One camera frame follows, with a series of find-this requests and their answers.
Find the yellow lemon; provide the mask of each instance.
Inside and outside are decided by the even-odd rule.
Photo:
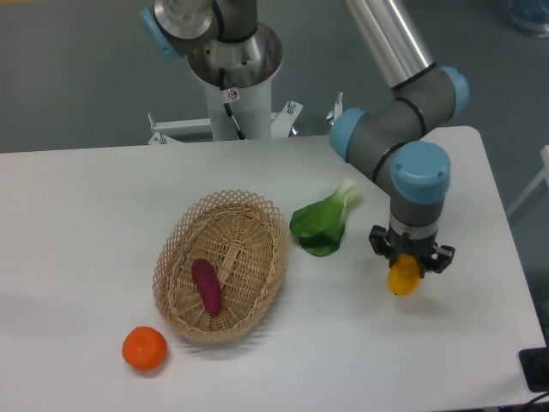
[[[419,285],[421,268],[414,257],[399,255],[387,276],[389,290],[398,296],[408,296]]]

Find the wicker basket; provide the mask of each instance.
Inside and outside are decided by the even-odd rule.
[[[282,283],[290,250],[284,216],[247,191],[222,191],[193,205],[173,229],[154,270],[153,295],[180,335],[226,342],[245,335],[265,314]],[[207,259],[220,280],[221,312],[211,316],[190,267]]]

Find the bok choy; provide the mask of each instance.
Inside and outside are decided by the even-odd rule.
[[[313,256],[327,256],[340,247],[349,207],[361,197],[357,182],[345,179],[330,196],[293,212],[290,232]]]

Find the silver arm segment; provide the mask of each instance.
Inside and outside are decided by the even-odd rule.
[[[434,64],[400,0],[346,0],[345,3],[391,88]]]

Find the sweet potato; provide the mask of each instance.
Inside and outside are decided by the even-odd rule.
[[[221,310],[222,298],[221,285],[214,266],[208,260],[198,258],[190,269],[206,310],[210,315],[217,315]]]

